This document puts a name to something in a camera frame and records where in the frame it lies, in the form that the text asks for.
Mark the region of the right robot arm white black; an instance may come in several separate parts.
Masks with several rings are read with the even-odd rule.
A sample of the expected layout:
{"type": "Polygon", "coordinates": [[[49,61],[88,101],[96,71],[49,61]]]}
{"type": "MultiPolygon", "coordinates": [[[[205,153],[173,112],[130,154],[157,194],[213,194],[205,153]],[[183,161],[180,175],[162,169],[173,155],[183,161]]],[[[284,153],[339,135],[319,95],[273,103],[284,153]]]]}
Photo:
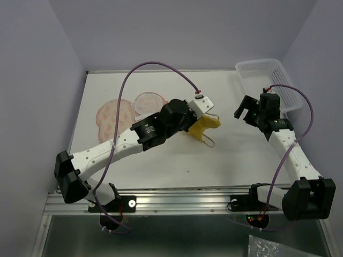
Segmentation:
{"type": "Polygon", "coordinates": [[[280,117],[280,97],[262,93],[257,100],[246,95],[235,118],[247,110],[244,121],[258,128],[281,158],[279,167],[285,168],[291,186],[283,190],[270,184],[251,185],[249,193],[237,198],[233,211],[260,208],[282,210],[289,221],[323,220],[328,218],[335,194],[335,183],[324,178],[310,163],[295,136],[290,121],[280,117]]]}

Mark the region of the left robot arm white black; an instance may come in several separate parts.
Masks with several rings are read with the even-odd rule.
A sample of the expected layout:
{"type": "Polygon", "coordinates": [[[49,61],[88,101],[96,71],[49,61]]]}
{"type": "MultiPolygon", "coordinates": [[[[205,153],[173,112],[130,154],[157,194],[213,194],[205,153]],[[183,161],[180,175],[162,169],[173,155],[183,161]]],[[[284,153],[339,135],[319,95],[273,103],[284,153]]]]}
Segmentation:
{"type": "Polygon", "coordinates": [[[62,151],[56,156],[54,176],[65,203],[81,199],[98,202],[106,210],[119,206],[119,194],[111,183],[97,182],[91,177],[107,164],[127,156],[159,146],[177,132],[189,128],[210,108],[206,99],[173,99],[161,111],[133,124],[120,135],[93,148],[69,154],[62,151]]]}

